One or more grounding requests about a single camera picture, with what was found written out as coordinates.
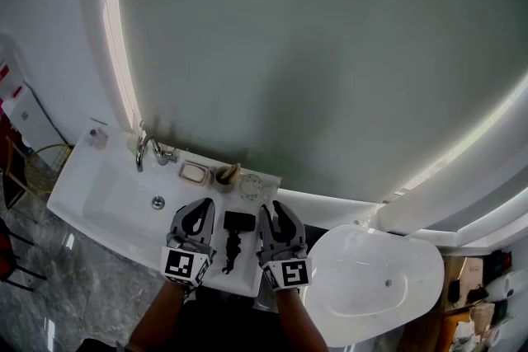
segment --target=chrome faucet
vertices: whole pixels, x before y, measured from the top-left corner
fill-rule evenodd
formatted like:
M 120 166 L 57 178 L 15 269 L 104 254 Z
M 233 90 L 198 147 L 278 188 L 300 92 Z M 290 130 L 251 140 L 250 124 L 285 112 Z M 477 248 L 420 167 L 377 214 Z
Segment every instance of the chrome faucet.
M 138 147 L 135 152 L 135 166 L 138 171 L 143 171 L 143 155 L 147 144 L 152 144 L 156 158 L 160 166 L 165 166 L 169 162 L 177 162 L 176 149 L 172 151 L 164 151 L 161 144 L 156 141 L 152 135 L 147 135 L 144 129 L 141 130 L 141 135 L 138 137 Z

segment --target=marble floor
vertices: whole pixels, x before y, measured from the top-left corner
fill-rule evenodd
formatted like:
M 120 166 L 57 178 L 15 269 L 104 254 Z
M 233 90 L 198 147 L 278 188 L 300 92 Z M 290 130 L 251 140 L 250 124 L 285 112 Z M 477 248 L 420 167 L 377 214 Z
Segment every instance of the marble floor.
M 0 337 L 16 352 L 74 352 L 88 337 L 126 344 L 161 288 L 161 275 L 94 242 L 29 195 L 6 210 L 1 186 L 0 217 L 35 243 L 12 238 L 18 263 L 48 278 L 19 270 L 10 278 L 35 292 L 0 283 Z M 396 329 L 346 350 L 393 352 L 401 334 Z

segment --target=chair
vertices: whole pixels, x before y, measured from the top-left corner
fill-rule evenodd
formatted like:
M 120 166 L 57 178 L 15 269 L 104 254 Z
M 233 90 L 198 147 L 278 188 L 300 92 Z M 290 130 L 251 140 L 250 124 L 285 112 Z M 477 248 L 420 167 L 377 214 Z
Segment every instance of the chair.
M 17 258 L 19 257 L 13 252 L 10 236 L 15 237 L 16 239 L 19 239 L 20 241 L 23 241 L 29 245 L 35 245 L 33 242 L 28 241 L 23 237 L 19 237 L 15 233 L 11 232 L 5 222 L 0 218 L 0 280 L 2 282 L 12 284 L 13 286 L 17 286 L 20 289 L 33 292 L 34 289 L 28 288 L 27 286 L 22 286 L 21 284 L 9 280 L 15 270 L 23 271 L 24 273 L 32 275 L 38 279 L 47 279 L 43 275 L 33 273 L 32 271 L 29 271 L 28 269 L 25 269 L 24 267 L 21 267 L 17 264 Z

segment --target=sink drain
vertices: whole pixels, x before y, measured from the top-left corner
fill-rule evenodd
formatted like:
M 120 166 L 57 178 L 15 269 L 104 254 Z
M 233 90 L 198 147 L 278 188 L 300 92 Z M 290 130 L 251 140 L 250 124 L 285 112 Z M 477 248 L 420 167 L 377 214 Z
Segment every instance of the sink drain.
M 157 196 L 152 198 L 152 208 L 155 210 L 161 210 L 165 207 L 165 199 L 163 197 Z

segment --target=forearm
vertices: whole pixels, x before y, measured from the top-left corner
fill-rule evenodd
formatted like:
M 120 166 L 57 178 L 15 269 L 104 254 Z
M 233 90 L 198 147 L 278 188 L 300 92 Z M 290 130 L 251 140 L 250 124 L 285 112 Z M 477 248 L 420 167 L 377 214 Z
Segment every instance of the forearm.
M 130 337 L 127 349 L 150 350 L 170 339 L 183 303 L 183 287 L 165 282 Z
M 285 289 L 276 294 L 282 329 L 295 351 L 327 352 L 321 333 L 306 312 L 297 289 Z

